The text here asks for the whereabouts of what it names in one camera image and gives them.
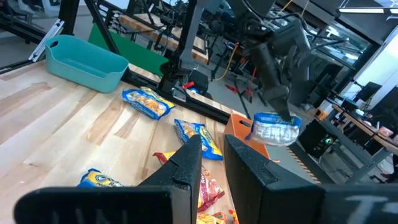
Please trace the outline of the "orange Maruchan ramen pack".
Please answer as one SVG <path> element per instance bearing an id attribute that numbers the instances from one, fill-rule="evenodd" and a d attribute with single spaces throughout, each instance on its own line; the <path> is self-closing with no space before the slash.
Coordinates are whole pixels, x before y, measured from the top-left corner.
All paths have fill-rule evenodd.
<path id="1" fill-rule="evenodd" d="M 196 224 L 239 224 L 238 216 L 235 210 L 228 210 L 229 215 L 223 212 L 217 212 L 212 215 L 207 213 L 198 213 Z"/>

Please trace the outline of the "black hazard-striped floor mat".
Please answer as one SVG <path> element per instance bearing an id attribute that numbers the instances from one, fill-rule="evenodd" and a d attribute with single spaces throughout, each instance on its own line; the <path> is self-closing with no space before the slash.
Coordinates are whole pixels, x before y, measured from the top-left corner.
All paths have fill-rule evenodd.
<path id="1" fill-rule="evenodd" d="M 348 168 L 335 154 L 332 145 L 336 136 L 329 133 L 318 120 L 304 124 L 289 153 L 317 184 L 343 184 Z"/>

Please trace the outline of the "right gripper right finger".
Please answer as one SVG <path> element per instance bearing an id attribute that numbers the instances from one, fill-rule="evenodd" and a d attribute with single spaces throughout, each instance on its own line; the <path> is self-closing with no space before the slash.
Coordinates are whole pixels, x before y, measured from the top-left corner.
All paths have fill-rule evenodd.
<path id="1" fill-rule="evenodd" d="M 398 184 L 313 184 L 230 134 L 224 161 L 240 224 L 398 224 Z"/>

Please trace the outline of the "orange plastic bin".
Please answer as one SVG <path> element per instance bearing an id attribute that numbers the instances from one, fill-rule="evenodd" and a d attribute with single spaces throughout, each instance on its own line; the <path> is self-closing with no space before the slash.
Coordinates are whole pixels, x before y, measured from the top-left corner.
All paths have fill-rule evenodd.
<path id="1" fill-rule="evenodd" d="M 230 134 L 241 140 L 246 145 L 253 148 L 264 157 L 270 159 L 269 153 L 265 145 L 253 140 L 245 140 L 246 136 L 251 132 L 252 121 L 240 114 L 231 114 L 228 123 L 224 129 L 224 135 Z"/>

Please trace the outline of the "blue Maruchan ramen pack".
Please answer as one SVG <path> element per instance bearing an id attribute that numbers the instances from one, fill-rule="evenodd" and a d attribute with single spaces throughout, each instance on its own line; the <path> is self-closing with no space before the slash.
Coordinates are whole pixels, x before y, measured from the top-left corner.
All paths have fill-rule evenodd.
<path id="1" fill-rule="evenodd" d="M 158 95 L 151 88 L 144 86 L 140 89 L 123 90 L 121 95 L 123 100 L 135 110 L 154 120 L 160 120 L 175 108 L 173 103 Z"/>
<path id="2" fill-rule="evenodd" d="M 289 146 L 297 140 L 302 126 L 298 116 L 291 114 L 290 118 L 290 121 L 284 121 L 277 113 L 256 113 L 245 140 L 272 146 Z"/>
<path id="3" fill-rule="evenodd" d="M 192 136 L 201 137 L 202 157 L 215 161 L 222 161 L 221 149 L 217 146 L 205 124 L 190 123 L 181 119 L 174 119 L 177 134 L 183 143 L 186 143 Z"/>
<path id="4" fill-rule="evenodd" d="M 123 184 L 103 174 L 100 170 L 89 169 L 84 174 L 78 187 L 122 187 Z"/>

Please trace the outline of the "wooden background table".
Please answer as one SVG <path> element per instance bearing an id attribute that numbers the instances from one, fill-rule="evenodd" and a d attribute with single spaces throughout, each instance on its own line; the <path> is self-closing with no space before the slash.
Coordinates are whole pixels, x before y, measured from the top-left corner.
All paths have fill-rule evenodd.
<path id="1" fill-rule="evenodd" d="M 150 19 L 147 14 L 135 14 L 134 17 L 127 15 L 120 16 L 119 22 L 134 31 L 138 31 L 144 36 L 148 37 L 149 40 L 156 42 L 160 32 L 165 30 L 163 23 L 160 21 L 160 17 L 151 14 L 151 18 L 154 21 L 155 27 L 151 27 Z M 163 34 L 159 40 L 160 45 L 167 46 L 170 50 L 176 50 L 178 47 L 178 40 L 181 35 L 182 28 L 174 27 L 172 29 L 172 36 Z M 195 37 L 194 47 L 192 49 L 193 58 L 203 64 L 207 64 L 209 61 L 209 53 L 207 51 L 207 42 L 200 38 Z"/>

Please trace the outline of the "black desk monitor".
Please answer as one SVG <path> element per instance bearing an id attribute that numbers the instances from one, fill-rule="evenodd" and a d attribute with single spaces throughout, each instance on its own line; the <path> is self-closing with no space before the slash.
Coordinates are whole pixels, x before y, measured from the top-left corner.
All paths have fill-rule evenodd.
<path id="1" fill-rule="evenodd" d="M 362 101 L 368 101 L 381 88 L 380 84 L 368 82 L 356 95 L 356 98 Z"/>

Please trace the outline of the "red Maruchan ramen pack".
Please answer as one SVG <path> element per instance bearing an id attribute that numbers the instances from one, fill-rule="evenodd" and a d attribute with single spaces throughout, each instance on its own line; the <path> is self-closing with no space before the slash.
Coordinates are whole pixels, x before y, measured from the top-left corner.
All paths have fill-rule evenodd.
<path id="1" fill-rule="evenodd" d="M 204 212 L 224 195 L 224 190 L 211 173 L 201 166 L 200 191 L 198 196 L 198 212 Z"/>

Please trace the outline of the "teal plastic bin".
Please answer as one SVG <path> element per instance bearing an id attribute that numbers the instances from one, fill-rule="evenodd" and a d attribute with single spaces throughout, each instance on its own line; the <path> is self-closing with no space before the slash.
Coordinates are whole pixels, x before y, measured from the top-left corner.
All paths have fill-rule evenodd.
<path id="1" fill-rule="evenodd" d="M 49 73 L 102 93 L 116 89 L 129 65 L 124 57 L 72 35 L 46 40 L 45 56 Z"/>

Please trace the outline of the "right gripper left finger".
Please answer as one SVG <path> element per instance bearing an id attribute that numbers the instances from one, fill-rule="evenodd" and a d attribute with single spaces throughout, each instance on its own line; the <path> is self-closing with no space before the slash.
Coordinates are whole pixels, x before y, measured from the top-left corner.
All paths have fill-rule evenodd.
<path id="1" fill-rule="evenodd" d="M 192 136 L 135 187 L 47 187 L 22 196 L 17 224 L 195 224 L 201 137 Z"/>

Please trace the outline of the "green board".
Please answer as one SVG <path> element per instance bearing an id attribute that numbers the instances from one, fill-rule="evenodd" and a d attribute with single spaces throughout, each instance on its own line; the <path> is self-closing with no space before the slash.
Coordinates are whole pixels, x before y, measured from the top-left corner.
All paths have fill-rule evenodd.
<path id="1" fill-rule="evenodd" d="M 110 34 L 114 40 L 114 43 L 116 44 L 116 47 L 119 49 L 119 53 L 122 57 L 127 59 L 129 63 L 143 68 L 148 72 L 154 73 L 160 78 L 164 76 L 164 74 L 160 71 L 160 66 L 168 62 L 167 58 L 149 49 L 146 49 L 135 42 L 131 42 L 127 38 L 122 37 L 114 32 L 110 32 Z M 88 42 L 109 51 L 109 48 L 96 24 L 93 24 Z"/>

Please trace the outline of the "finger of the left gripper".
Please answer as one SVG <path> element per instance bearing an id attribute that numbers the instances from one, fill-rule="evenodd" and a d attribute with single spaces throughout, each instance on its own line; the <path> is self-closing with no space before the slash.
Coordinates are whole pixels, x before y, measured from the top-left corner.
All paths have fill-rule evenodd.
<path id="1" fill-rule="evenodd" d="M 309 93 L 311 87 L 309 79 L 310 51 L 292 49 L 288 54 L 290 75 L 289 102 L 300 106 Z"/>
<path id="2" fill-rule="evenodd" d="M 275 112 L 284 120 L 290 121 L 288 107 L 288 86 L 280 79 L 280 69 L 270 44 L 261 43 L 247 49 L 248 59 L 257 69 L 262 83 L 263 97 Z"/>

